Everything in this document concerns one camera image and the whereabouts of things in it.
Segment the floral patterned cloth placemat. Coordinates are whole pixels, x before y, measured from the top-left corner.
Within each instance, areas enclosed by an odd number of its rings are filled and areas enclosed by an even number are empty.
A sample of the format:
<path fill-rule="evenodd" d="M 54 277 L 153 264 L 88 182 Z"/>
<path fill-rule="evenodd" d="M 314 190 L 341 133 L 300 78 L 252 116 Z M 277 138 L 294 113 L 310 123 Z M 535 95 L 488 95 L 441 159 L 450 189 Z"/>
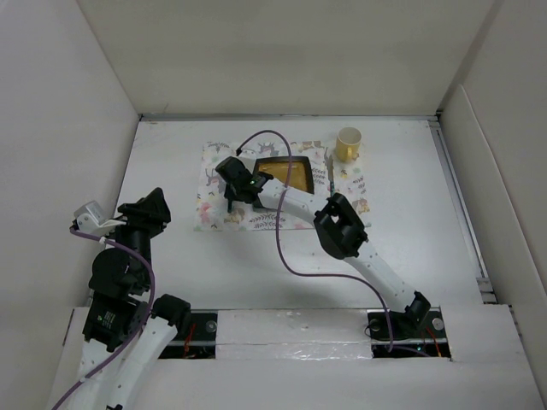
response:
<path fill-rule="evenodd" d="M 203 146 L 194 225 L 197 231 L 269 231 L 275 228 L 274 210 L 258 210 L 237 202 L 233 204 L 232 213 L 227 212 L 225 183 L 215 167 L 226 157 L 235 155 L 238 146 L 238 142 L 207 142 Z M 292 141 L 291 153 L 309 158 L 315 194 L 321 197 L 329 194 L 326 161 L 332 155 L 335 191 L 346 196 L 367 228 L 372 225 L 362 161 L 347 164 L 336 161 L 332 148 L 321 140 Z"/>

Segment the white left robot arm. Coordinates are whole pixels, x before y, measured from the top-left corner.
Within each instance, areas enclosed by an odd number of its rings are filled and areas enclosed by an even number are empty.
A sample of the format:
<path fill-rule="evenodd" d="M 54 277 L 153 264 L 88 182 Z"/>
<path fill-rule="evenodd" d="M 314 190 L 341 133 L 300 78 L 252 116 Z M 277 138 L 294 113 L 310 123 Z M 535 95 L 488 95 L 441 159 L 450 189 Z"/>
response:
<path fill-rule="evenodd" d="M 70 233 L 104 245 L 91 264 L 91 305 L 77 379 L 55 409 L 132 409 L 162 351 L 191 329 L 191 305 L 156 295 L 151 240 L 171 213 L 161 188 L 123 203 L 109 218 L 88 202 L 74 214 Z"/>

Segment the yellow ceramic mug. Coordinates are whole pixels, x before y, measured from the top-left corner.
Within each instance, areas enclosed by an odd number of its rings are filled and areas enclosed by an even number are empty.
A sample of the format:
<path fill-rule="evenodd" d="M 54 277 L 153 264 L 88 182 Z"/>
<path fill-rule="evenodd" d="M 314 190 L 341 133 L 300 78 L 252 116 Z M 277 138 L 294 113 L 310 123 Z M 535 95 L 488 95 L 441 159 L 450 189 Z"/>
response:
<path fill-rule="evenodd" d="M 335 155 L 343 163 L 350 163 L 359 157 L 362 133 L 355 127 L 344 127 L 338 131 Z"/>

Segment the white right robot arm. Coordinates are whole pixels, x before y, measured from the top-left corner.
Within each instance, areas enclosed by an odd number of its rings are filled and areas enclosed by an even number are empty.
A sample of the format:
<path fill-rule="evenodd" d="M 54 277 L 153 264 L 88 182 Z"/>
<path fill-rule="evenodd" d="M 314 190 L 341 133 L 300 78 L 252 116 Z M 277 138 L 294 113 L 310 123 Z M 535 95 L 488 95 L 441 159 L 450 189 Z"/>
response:
<path fill-rule="evenodd" d="M 321 197 L 285 186 L 270 174 L 252 173 L 233 156 L 215 171 L 226 183 L 225 198 L 229 202 L 277 208 L 311 224 L 323 250 L 348 263 L 378 291 L 399 336 L 412 337 L 425 328 L 430 302 L 378 255 L 361 218 L 345 196 L 335 193 Z"/>

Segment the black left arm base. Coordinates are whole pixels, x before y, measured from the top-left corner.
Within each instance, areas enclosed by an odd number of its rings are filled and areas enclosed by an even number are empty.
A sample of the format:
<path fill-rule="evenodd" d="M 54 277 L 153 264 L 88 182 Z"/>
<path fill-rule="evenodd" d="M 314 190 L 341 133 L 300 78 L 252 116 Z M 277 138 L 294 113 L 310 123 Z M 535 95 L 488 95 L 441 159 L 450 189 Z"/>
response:
<path fill-rule="evenodd" d="M 218 312 L 193 310 L 191 323 L 184 336 L 177 336 L 162 351 L 163 360 L 209 360 L 216 356 Z"/>

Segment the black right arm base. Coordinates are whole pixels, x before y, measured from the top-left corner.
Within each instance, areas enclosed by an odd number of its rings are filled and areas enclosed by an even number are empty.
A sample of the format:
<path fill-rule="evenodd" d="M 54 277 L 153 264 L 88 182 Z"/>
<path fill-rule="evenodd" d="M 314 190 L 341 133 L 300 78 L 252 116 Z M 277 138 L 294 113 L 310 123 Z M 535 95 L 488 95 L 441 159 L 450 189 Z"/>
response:
<path fill-rule="evenodd" d="M 370 309 L 364 333 L 371 339 L 374 359 L 402 358 L 451 358 L 448 337 L 441 310 L 430 310 L 417 328 L 404 324 L 394 313 L 390 314 L 393 346 L 389 351 L 391 337 L 388 331 L 385 311 Z"/>

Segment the square black yellow plate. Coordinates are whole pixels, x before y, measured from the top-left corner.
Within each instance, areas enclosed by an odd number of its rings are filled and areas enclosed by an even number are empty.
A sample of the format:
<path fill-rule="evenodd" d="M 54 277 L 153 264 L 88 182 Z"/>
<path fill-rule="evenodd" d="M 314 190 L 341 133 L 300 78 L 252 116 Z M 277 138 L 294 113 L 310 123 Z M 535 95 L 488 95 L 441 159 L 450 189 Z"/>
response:
<path fill-rule="evenodd" d="M 309 158 L 306 156 L 293 157 L 291 163 L 289 163 L 288 156 L 259 158 L 254 165 L 253 174 L 259 176 L 270 175 L 272 179 L 266 184 L 269 190 L 280 189 L 281 185 L 289 179 L 288 185 L 291 188 L 309 194 L 315 193 L 312 167 Z"/>

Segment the knife with patterned handle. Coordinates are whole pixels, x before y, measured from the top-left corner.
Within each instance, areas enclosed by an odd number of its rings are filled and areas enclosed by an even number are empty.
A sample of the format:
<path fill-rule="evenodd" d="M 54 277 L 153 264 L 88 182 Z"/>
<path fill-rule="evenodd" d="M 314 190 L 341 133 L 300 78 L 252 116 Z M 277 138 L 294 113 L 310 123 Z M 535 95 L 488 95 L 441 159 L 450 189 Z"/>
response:
<path fill-rule="evenodd" d="M 329 195 L 333 196 L 335 193 L 335 183 L 334 183 L 334 167 L 333 167 L 333 158 L 332 155 L 329 155 L 326 161 L 327 177 L 329 182 Z"/>

